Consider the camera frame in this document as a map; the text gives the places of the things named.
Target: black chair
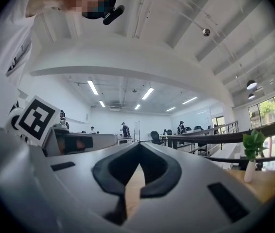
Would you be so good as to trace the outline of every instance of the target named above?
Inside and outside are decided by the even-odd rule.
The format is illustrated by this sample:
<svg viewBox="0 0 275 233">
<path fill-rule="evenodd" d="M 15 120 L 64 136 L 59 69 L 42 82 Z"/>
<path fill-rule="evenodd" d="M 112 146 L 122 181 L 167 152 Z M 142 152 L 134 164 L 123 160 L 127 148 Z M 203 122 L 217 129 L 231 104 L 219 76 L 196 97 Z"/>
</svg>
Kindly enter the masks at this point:
<svg viewBox="0 0 275 233">
<path fill-rule="evenodd" d="M 159 134 L 158 134 L 157 131 L 152 131 L 152 132 L 151 132 L 151 137 L 152 137 L 152 139 L 153 139 L 153 140 L 152 140 L 152 143 L 154 143 L 154 144 L 161 145 L 161 144 L 164 143 L 164 141 L 162 141 L 162 140 L 159 139 Z"/>
</svg>

